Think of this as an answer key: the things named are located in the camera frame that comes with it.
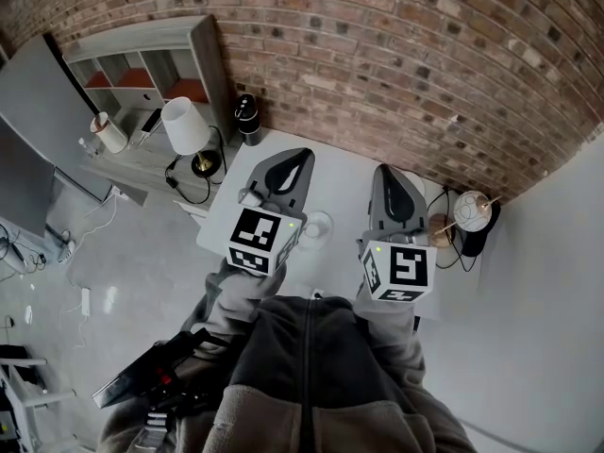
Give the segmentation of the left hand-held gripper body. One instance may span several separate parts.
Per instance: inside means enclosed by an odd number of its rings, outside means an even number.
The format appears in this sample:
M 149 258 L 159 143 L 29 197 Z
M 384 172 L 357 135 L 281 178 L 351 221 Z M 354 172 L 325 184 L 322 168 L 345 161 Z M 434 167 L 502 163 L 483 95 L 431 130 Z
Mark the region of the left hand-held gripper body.
M 273 276 L 297 245 L 307 215 L 308 187 L 262 195 L 254 186 L 239 193 L 239 215 L 228 239 L 228 263 L 256 276 Z

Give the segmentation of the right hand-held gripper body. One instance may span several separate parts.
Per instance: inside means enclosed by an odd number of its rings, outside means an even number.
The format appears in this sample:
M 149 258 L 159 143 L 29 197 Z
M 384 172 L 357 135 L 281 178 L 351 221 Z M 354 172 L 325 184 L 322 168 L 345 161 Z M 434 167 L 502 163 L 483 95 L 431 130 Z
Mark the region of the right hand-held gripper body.
M 434 288 L 437 248 L 425 227 L 367 230 L 360 261 L 370 298 L 414 303 Z

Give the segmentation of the white saucer plate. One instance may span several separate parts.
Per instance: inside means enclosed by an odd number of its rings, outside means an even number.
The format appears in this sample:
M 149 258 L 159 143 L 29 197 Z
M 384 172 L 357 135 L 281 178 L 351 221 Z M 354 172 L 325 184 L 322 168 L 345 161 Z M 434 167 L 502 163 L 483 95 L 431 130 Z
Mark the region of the white saucer plate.
M 311 239 L 310 237 L 308 237 L 306 235 L 305 228 L 307 226 L 309 219 L 311 217 L 317 216 L 317 215 L 323 215 L 327 220 L 329 220 L 329 232 L 327 233 L 326 236 L 323 236 L 322 238 Z M 301 251 L 318 251 L 318 250 L 322 249 L 329 242 L 329 240 L 331 238 L 333 228 L 334 228 L 333 220 L 324 211 L 314 211 L 308 215 L 307 223 L 305 224 L 305 226 L 300 234 L 300 237 L 298 239 L 297 248 L 300 249 Z

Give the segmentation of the person's right forearm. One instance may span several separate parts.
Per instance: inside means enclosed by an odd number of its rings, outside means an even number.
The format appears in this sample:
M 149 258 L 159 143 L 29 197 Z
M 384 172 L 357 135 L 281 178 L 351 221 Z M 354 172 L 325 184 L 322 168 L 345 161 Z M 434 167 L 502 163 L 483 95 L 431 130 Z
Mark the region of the person's right forearm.
M 363 284 L 353 311 L 367 323 L 368 343 L 382 368 L 398 384 L 420 388 L 426 366 L 414 331 L 413 305 L 374 300 L 367 285 Z

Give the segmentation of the person's left forearm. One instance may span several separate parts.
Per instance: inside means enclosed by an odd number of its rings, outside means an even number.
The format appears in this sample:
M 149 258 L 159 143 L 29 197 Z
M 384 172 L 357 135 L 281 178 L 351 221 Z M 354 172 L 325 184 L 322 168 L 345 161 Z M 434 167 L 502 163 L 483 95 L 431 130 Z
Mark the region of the person's left forearm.
M 212 337 L 231 343 L 252 327 L 260 302 L 275 295 L 287 274 L 282 265 L 273 276 L 254 276 L 223 259 L 217 272 L 205 281 L 205 294 L 181 330 L 205 329 Z

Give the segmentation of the white desk with drawers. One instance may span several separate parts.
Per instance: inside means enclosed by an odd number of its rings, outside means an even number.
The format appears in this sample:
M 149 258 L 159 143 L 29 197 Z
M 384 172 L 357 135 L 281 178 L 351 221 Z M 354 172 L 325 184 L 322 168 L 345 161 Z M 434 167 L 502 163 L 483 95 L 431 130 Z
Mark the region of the white desk with drawers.
M 320 250 L 294 249 L 287 259 L 281 293 L 302 294 L 300 287 L 308 286 L 353 300 L 363 276 L 355 241 L 369 228 L 368 205 L 378 162 L 292 134 L 263 131 L 260 144 L 242 144 L 227 166 L 226 177 L 200 225 L 197 245 L 223 257 L 232 233 L 227 221 L 231 215 L 235 217 L 238 193 L 255 166 L 281 151 L 308 147 L 315 155 L 315 164 L 303 211 L 309 217 L 314 211 L 325 212 L 333 221 L 334 231 Z M 478 258 L 469 273 L 459 262 L 447 270 L 437 268 L 434 289 L 418 299 L 415 314 L 447 322 L 468 315 L 473 300 L 478 298 L 480 262 Z

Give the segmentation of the globe lamp with copper base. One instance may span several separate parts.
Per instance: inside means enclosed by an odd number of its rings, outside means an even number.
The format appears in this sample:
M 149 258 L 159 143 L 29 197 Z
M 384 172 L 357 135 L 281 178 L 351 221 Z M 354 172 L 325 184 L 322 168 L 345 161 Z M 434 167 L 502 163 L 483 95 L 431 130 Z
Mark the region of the globe lamp with copper base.
M 482 230 L 491 218 L 491 206 L 500 204 L 500 196 L 490 197 L 479 191 L 468 191 L 455 199 L 443 191 L 428 205 L 428 241 L 437 248 L 455 245 L 460 252 L 465 233 Z

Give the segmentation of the black cylindrical speaker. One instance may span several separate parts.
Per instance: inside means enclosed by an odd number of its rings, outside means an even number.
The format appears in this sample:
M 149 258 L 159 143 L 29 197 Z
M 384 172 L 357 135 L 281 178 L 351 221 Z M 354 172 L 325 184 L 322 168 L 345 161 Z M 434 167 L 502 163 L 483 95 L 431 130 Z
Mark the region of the black cylindrical speaker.
M 260 115 L 252 94 L 244 93 L 237 98 L 234 116 L 243 142 L 248 146 L 258 145 L 261 141 Z

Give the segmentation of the black cloth bag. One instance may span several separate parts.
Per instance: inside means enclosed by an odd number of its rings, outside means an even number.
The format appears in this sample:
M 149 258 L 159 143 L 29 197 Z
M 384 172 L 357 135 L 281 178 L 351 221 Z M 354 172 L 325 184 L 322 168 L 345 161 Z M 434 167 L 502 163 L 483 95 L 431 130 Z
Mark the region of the black cloth bag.
M 479 231 L 465 233 L 464 242 L 461 248 L 461 254 L 468 258 L 479 256 L 486 244 L 489 233 L 495 227 L 496 221 L 501 212 L 501 206 L 498 201 L 495 201 L 491 206 L 491 218 L 485 228 Z

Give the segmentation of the white shade table lamp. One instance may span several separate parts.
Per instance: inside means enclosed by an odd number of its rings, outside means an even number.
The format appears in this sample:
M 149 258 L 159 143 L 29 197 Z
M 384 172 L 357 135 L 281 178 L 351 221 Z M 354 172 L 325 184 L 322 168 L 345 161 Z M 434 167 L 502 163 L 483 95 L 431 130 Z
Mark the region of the white shade table lamp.
M 161 120 L 174 151 L 192 158 L 192 170 L 198 177 L 210 178 L 220 169 L 221 135 L 203 117 L 188 97 L 170 100 L 161 110 Z

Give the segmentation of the grey wooden desk with hutch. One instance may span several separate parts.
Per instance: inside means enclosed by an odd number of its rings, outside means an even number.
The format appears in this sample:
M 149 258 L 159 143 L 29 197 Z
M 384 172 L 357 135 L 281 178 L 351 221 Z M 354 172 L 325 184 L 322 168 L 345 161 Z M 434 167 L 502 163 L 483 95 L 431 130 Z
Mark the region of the grey wooden desk with hutch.
M 109 114 L 129 138 L 118 153 L 102 152 L 88 167 L 135 193 L 161 193 L 187 206 L 210 207 L 226 173 L 210 179 L 178 158 L 161 123 L 141 128 L 151 113 L 185 96 L 221 133 L 222 157 L 237 152 L 234 99 L 227 82 L 213 16 L 178 17 L 113 28 L 83 38 L 63 58 L 95 107 Z

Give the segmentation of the person's grey fleece jacket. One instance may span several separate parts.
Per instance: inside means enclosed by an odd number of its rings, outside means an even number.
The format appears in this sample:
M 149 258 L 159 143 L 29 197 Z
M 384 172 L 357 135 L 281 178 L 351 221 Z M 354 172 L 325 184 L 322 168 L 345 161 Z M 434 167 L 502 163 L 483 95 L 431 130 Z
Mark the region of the person's grey fleece jacket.
M 199 345 L 177 369 L 203 394 L 164 433 L 146 398 L 109 416 L 98 453 L 477 453 L 441 401 L 398 384 L 354 301 L 278 292 L 229 346 Z

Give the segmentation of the grey metal cabinet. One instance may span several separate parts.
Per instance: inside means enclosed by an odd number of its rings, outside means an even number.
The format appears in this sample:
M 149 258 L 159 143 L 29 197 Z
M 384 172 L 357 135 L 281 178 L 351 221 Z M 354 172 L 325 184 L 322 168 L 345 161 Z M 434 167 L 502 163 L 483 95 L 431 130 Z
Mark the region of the grey metal cabinet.
M 56 178 L 97 202 L 111 183 L 84 169 L 93 112 L 42 35 L 0 66 L 0 220 L 42 240 Z

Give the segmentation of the white metal rack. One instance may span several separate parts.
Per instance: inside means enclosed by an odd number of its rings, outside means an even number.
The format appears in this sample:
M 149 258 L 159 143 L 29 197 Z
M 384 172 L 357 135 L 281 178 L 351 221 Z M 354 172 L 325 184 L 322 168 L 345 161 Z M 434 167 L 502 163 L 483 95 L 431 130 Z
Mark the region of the white metal rack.
M 61 453 L 78 446 L 75 435 L 50 443 L 43 443 L 38 438 L 35 411 L 76 397 L 76 391 L 73 389 L 55 393 L 45 393 L 43 389 L 34 392 L 32 385 L 25 381 L 17 370 L 17 368 L 32 369 L 47 365 L 46 358 L 0 358 L 0 391 L 5 394 L 12 408 L 17 441 L 22 453 Z

